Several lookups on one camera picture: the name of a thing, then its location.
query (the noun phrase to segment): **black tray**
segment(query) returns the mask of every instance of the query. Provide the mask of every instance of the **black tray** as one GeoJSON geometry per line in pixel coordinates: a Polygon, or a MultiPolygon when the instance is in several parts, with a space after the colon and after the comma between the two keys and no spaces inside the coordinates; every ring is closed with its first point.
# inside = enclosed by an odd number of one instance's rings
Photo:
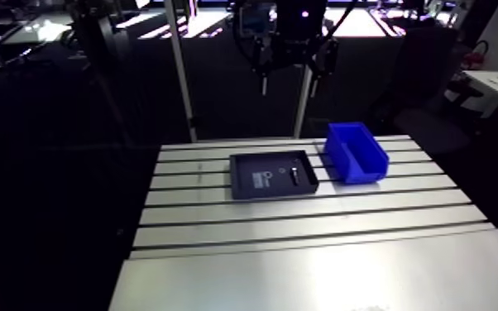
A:
{"type": "Polygon", "coordinates": [[[313,194],[318,188],[305,151],[230,155],[230,176],[234,199],[313,194]]]}

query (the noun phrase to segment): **fire extinguisher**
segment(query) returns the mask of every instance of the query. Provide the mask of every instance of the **fire extinguisher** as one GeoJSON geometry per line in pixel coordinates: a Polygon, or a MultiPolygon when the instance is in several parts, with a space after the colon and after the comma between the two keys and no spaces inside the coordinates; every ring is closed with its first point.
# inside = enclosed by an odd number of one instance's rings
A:
{"type": "Polygon", "coordinates": [[[478,41],[473,51],[463,57],[463,70],[479,70],[484,64],[486,54],[488,53],[488,42],[485,40],[478,41]]]}

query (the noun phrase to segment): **metal frame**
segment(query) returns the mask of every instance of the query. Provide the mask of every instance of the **metal frame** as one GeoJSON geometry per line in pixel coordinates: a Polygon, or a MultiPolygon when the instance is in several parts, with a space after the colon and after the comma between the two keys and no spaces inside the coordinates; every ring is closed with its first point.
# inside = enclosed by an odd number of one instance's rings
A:
{"type": "Polygon", "coordinates": [[[180,81],[181,98],[184,102],[185,116],[187,117],[187,124],[189,127],[189,137],[191,142],[197,141],[197,133],[192,124],[193,109],[191,106],[191,98],[189,96],[189,87],[187,85],[187,76],[185,75],[184,58],[181,53],[180,34],[178,32],[178,23],[175,16],[175,8],[172,0],[164,0],[166,10],[166,18],[170,24],[170,33],[172,34],[172,50],[174,52],[175,68],[178,71],[178,79],[180,81]]]}
{"type": "Polygon", "coordinates": [[[303,73],[303,83],[301,84],[301,93],[299,96],[299,105],[297,107],[297,115],[295,116],[294,125],[294,138],[297,139],[301,136],[301,128],[305,119],[305,110],[309,101],[309,90],[311,89],[311,82],[313,79],[313,72],[306,65],[303,73]]]}

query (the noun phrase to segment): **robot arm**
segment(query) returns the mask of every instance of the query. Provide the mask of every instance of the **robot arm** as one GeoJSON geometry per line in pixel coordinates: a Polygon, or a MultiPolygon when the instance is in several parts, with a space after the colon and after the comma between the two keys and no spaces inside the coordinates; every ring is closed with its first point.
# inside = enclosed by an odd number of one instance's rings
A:
{"type": "Polygon", "coordinates": [[[313,89],[316,83],[334,70],[338,43],[333,39],[334,32],[342,25],[358,0],[352,0],[342,18],[323,34],[323,16],[328,0],[237,0],[233,9],[233,38],[243,57],[251,64],[251,69],[261,79],[261,91],[266,94],[266,81],[270,73],[290,65],[307,65],[313,72],[313,89]],[[240,35],[243,10],[258,4],[268,3],[275,9],[270,14],[269,34],[257,34],[252,38],[252,53],[247,50],[240,35]],[[319,66],[316,55],[326,47],[324,63],[319,66]]]}

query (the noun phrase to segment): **cable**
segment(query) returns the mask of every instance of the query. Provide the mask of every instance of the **cable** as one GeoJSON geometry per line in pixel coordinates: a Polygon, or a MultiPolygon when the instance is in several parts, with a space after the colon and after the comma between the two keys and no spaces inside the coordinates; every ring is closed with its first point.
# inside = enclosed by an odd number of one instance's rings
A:
{"type": "Polygon", "coordinates": [[[243,46],[241,43],[241,38],[239,37],[239,33],[237,32],[238,29],[241,29],[241,27],[239,25],[239,14],[241,13],[242,7],[245,5],[246,2],[247,2],[247,0],[236,0],[235,1],[234,8],[233,8],[232,32],[233,32],[233,41],[235,42],[237,49],[242,54],[242,56],[247,61],[249,61],[250,64],[252,64],[251,57],[243,49],[243,46]]]}
{"type": "Polygon", "coordinates": [[[349,5],[346,8],[346,11],[342,15],[342,18],[340,18],[340,20],[336,23],[336,25],[328,32],[326,36],[324,36],[322,42],[320,42],[320,44],[318,45],[318,48],[320,48],[320,46],[322,46],[328,40],[332,39],[332,37],[334,36],[334,32],[336,32],[336,30],[342,25],[343,21],[346,20],[349,13],[353,11],[358,1],[359,0],[353,0],[351,3],[349,3],[349,5]]]}

